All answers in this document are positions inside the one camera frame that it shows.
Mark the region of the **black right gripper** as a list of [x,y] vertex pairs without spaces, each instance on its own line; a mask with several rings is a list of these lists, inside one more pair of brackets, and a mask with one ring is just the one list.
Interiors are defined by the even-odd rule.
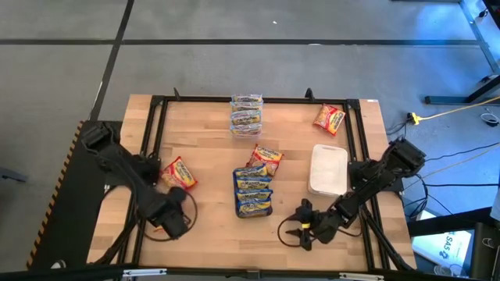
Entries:
[[328,230],[327,219],[330,217],[331,212],[331,206],[324,211],[313,210],[311,201],[303,198],[301,200],[301,211],[291,216],[291,220],[301,221],[302,229],[287,230],[286,234],[301,237],[301,247],[306,251],[311,251],[314,240],[320,240],[324,244],[327,242],[321,236]]

